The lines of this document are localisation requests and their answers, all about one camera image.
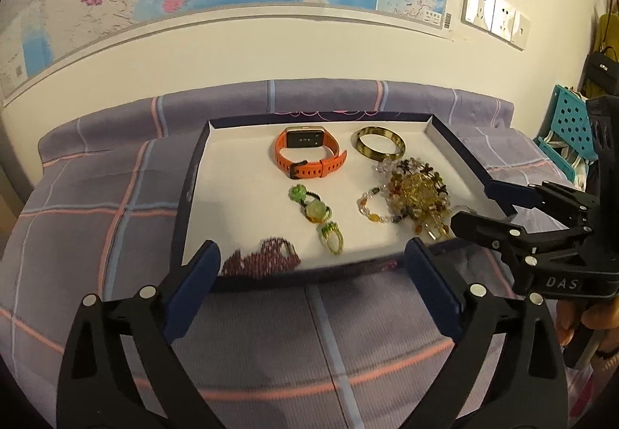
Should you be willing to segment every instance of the watch face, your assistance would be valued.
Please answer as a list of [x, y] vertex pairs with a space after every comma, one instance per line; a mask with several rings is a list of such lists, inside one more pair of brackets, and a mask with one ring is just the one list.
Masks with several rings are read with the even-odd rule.
[[286, 132], [287, 148], [319, 148], [323, 145], [324, 130], [294, 129]]

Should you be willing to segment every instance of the white wall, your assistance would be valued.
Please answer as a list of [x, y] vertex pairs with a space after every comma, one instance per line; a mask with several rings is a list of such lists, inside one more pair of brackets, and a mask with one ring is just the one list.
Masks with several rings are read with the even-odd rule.
[[606, 0], [508, 0], [532, 21], [518, 51], [459, 24], [453, 40], [360, 22], [273, 17], [210, 22], [109, 48], [39, 81], [2, 113], [28, 178], [38, 140], [64, 122], [143, 97], [259, 79], [345, 77], [437, 84], [516, 105], [536, 134], [556, 83], [577, 85]]

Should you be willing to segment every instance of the smartwatch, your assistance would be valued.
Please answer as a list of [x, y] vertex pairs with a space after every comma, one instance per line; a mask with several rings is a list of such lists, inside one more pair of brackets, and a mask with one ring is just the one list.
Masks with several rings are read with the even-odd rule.
[[[280, 153], [283, 148], [319, 148], [325, 146], [333, 156], [318, 162], [291, 162]], [[288, 127], [275, 141], [275, 162], [291, 179], [325, 177], [339, 169], [346, 161], [347, 152], [340, 154], [340, 146], [324, 127]]]

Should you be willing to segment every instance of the human hand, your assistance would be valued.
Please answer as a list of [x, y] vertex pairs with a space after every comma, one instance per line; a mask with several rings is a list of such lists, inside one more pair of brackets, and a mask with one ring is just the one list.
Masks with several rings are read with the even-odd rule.
[[[559, 300], [556, 304], [556, 335], [565, 347], [573, 338], [580, 310], [572, 301]], [[600, 352], [612, 352], [619, 347], [619, 297], [597, 303], [583, 312], [580, 322], [589, 329], [607, 329], [600, 343]]]

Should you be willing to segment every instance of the purple checkered bedsheet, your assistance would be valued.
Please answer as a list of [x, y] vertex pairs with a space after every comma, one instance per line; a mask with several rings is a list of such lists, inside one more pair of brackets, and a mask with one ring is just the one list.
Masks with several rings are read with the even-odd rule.
[[[520, 133], [513, 106], [474, 93], [387, 81], [264, 81], [144, 99], [84, 116], [39, 144], [44, 176], [0, 264], [0, 353], [55, 424], [61, 355], [83, 295], [124, 298], [168, 270], [191, 153], [206, 120], [265, 112], [402, 111], [437, 115], [496, 178], [564, 176]], [[518, 223], [555, 228], [540, 212]], [[487, 250], [450, 254], [466, 279], [511, 294]], [[493, 344], [465, 412], [481, 402]], [[395, 428], [427, 390], [452, 344], [400, 271], [320, 286], [209, 295], [174, 349], [216, 414], [234, 428]], [[146, 405], [160, 412], [133, 344]], [[576, 399], [588, 372], [570, 373]]]

